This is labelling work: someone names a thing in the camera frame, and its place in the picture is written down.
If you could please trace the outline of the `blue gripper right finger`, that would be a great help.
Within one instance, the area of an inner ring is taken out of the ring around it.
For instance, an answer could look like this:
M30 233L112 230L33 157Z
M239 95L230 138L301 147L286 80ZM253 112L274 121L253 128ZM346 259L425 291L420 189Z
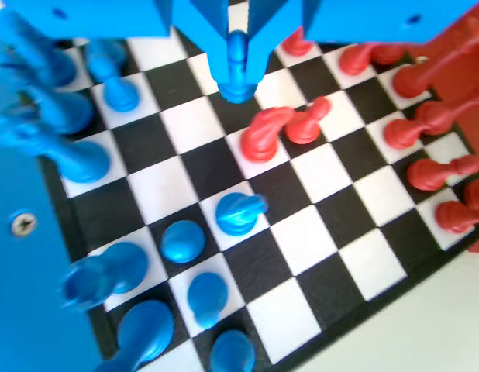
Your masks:
M246 81L259 83L271 52L302 24L302 2L249 1Z

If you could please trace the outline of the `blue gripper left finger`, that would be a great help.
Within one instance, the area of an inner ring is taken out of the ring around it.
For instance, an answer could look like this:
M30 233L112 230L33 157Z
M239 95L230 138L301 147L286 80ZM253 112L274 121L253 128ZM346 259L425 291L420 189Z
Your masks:
M212 77L218 84L229 81L227 8L226 0L181 0L172 5L173 25L207 53Z

